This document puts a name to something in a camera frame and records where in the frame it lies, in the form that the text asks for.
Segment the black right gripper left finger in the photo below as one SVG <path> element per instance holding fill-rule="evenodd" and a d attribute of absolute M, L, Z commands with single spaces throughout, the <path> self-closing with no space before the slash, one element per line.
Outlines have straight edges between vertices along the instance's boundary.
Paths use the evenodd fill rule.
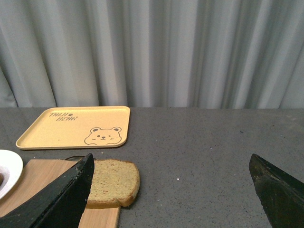
<path fill-rule="evenodd" d="M 2 228 L 77 228 L 90 194 L 94 158 L 88 154 L 0 219 Z"/>

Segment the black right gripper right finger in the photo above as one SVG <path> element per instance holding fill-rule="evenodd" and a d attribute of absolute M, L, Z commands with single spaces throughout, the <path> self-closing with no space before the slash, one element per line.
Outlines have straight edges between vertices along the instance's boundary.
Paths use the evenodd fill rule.
<path fill-rule="evenodd" d="M 257 154 L 249 171 L 255 191 L 273 228 L 304 226 L 304 184 Z"/>

